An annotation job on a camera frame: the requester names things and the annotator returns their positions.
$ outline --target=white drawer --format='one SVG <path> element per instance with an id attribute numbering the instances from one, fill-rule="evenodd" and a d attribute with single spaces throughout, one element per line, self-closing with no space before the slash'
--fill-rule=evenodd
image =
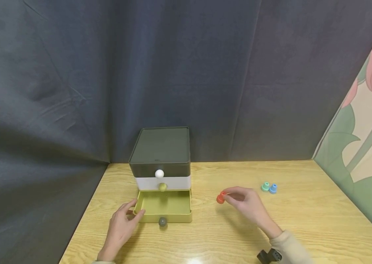
<path id="1" fill-rule="evenodd" d="M 141 191 L 158 191 L 159 184 L 167 184 L 169 190 L 190 190 L 192 186 L 191 176 L 187 177 L 142 177 L 135 178 L 137 186 Z"/>

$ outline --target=gray knob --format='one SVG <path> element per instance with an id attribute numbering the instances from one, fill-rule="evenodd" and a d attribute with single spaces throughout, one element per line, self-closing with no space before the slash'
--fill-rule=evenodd
<path id="1" fill-rule="evenodd" d="M 160 220 L 158 221 L 158 224 L 160 227 L 164 227 L 167 225 L 167 219 L 165 217 L 161 217 Z"/>

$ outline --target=left hand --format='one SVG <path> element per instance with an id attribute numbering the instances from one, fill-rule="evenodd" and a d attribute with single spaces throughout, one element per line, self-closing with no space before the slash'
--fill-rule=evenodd
<path id="1" fill-rule="evenodd" d="M 97 261 L 114 261 L 120 248 L 133 235 L 136 226 L 145 214 L 145 210 L 141 210 L 135 217 L 128 218 L 128 215 L 133 214 L 130 208 L 135 206 L 136 202 L 137 200 L 133 199 L 129 203 L 124 203 L 109 220 L 105 244 L 98 253 Z"/>

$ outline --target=table surface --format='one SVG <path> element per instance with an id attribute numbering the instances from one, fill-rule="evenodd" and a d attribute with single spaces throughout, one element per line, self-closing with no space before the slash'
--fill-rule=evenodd
<path id="1" fill-rule="evenodd" d="M 192 223 L 139 224 L 117 264 L 259 263 L 266 236 L 230 205 L 216 203 L 225 187 L 256 189 L 272 218 L 290 230 L 316 263 L 372 264 L 372 224 L 314 161 L 192 163 Z M 277 194 L 262 192 L 269 181 Z M 128 164 L 110 164 L 60 263 L 91 263 L 108 220 L 137 187 Z"/>

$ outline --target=yellow knob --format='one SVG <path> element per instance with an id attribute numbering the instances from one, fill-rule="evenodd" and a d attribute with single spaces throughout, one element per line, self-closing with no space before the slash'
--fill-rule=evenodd
<path id="1" fill-rule="evenodd" d="M 158 189 L 159 189 L 161 192 L 164 192 L 164 191 L 167 189 L 167 184 L 165 184 L 165 183 L 160 183 Z"/>

